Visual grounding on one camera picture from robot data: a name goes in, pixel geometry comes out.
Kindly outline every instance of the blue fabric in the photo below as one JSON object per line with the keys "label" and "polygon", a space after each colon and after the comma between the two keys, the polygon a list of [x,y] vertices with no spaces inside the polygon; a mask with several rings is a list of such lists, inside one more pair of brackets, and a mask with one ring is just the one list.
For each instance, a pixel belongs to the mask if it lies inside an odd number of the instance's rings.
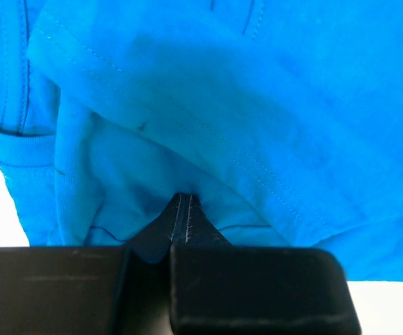
{"label": "blue fabric", "polygon": [[31,245],[177,192],[235,245],[403,281],[403,2],[0,0],[0,168]]}

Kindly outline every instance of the black object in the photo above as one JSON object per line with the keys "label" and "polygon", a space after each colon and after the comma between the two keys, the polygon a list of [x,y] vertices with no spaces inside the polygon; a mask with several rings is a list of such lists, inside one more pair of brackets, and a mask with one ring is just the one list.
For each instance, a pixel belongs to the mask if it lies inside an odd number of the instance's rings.
{"label": "black object", "polygon": [[[154,252],[142,243],[151,239]],[[232,247],[196,197],[177,195],[126,246],[0,248],[0,334],[353,335],[360,326],[331,254]]]}

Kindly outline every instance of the folded shirt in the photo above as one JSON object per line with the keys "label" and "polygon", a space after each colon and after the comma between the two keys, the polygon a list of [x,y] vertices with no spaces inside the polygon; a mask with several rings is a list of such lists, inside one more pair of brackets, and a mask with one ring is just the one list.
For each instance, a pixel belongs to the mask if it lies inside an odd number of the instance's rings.
{"label": "folded shirt", "polygon": [[182,192],[234,245],[403,281],[403,3],[0,1],[0,168],[31,245]]}

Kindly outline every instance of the blue t-shirt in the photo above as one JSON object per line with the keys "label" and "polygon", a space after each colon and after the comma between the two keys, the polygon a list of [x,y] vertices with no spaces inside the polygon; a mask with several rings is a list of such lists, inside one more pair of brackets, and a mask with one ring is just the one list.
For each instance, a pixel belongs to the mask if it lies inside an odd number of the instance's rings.
{"label": "blue t-shirt", "polygon": [[234,245],[403,281],[403,1],[0,1],[0,168],[31,245],[175,193]]}

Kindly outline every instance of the white surface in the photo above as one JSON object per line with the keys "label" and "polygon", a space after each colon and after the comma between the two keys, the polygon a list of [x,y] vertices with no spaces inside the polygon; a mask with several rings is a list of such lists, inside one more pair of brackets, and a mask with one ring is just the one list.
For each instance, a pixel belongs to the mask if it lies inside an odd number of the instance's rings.
{"label": "white surface", "polygon": [[[14,203],[0,173],[0,246],[27,246]],[[364,335],[403,334],[403,283],[351,282]]]}

